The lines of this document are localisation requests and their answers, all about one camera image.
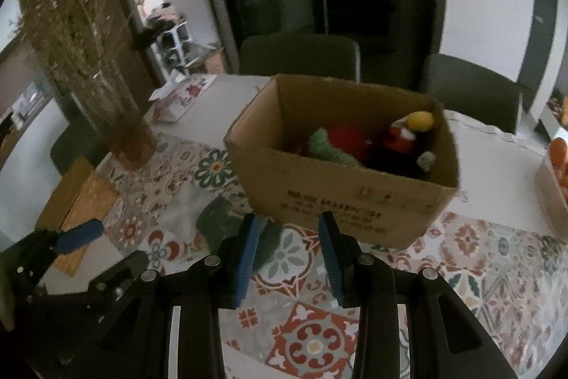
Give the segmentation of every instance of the glass vase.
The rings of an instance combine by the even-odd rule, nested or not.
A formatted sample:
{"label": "glass vase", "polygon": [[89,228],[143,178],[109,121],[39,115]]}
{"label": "glass vase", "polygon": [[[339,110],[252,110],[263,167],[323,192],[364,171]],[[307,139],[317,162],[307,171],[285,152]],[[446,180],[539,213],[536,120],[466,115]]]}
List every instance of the glass vase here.
{"label": "glass vase", "polygon": [[69,76],[73,98],[120,164],[137,170],[152,157],[156,140],[114,62],[94,73]]}

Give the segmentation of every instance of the green chair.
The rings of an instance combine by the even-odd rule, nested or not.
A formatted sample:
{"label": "green chair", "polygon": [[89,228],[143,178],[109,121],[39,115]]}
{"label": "green chair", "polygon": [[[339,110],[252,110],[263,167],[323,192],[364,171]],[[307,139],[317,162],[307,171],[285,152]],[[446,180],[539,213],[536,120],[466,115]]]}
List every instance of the green chair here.
{"label": "green chair", "polygon": [[516,134],[522,111],[517,83],[483,66],[444,54],[427,57],[421,90],[444,104],[503,132]]}
{"label": "green chair", "polygon": [[251,36],[242,43],[239,59],[240,74],[361,79],[359,44],[343,36],[313,33]]}
{"label": "green chair", "polygon": [[79,114],[55,141],[50,155],[58,172],[63,175],[78,156],[83,156],[97,167],[108,152],[89,122]]}

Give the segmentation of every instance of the silver screw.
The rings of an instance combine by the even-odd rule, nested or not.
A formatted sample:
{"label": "silver screw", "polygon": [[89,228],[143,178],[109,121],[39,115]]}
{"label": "silver screw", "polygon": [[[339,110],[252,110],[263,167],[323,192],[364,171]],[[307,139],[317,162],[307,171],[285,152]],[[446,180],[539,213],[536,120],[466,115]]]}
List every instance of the silver screw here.
{"label": "silver screw", "polygon": [[151,281],[154,281],[157,276],[158,273],[155,270],[144,270],[140,275],[140,279],[146,283],[149,283]]}
{"label": "silver screw", "polygon": [[427,280],[435,280],[438,277],[438,272],[432,267],[427,267],[422,271],[422,276]]}
{"label": "silver screw", "polygon": [[219,256],[207,256],[204,260],[205,265],[208,267],[217,267],[221,263],[221,258]]}
{"label": "silver screw", "polygon": [[359,262],[361,265],[372,265],[374,261],[375,258],[371,256],[371,254],[367,254],[366,252],[359,254],[359,257],[357,257],[357,262]]}

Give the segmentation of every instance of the yellow pom-pom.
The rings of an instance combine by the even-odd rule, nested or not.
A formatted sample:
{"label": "yellow pom-pom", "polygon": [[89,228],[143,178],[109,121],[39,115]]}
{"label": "yellow pom-pom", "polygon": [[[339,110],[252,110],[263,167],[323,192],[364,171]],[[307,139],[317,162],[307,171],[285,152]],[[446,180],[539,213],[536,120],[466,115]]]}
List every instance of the yellow pom-pom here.
{"label": "yellow pom-pom", "polygon": [[428,132],[434,127],[434,115],[429,111],[416,111],[406,117],[406,126],[414,132]]}

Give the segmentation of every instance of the cardboard box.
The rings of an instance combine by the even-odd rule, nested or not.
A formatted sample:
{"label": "cardboard box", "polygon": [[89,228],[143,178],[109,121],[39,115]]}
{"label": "cardboard box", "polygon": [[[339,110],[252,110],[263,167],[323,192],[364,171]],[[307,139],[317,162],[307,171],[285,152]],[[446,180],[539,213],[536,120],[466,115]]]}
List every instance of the cardboard box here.
{"label": "cardboard box", "polygon": [[[83,157],[73,161],[53,190],[36,223],[37,229],[70,230],[90,219],[103,220],[113,207],[118,193],[107,179],[100,177]],[[53,266],[73,277],[88,246],[58,256]]]}
{"label": "cardboard box", "polygon": [[[436,118],[428,142],[437,161],[426,181],[288,152],[322,126],[350,124],[374,138],[418,110]],[[332,211],[343,233],[388,247],[412,244],[459,185],[442,106],[426,95],[387,86],[277,75],[242,111],[225,144],[257,213],[316,230],[318,215]]]}

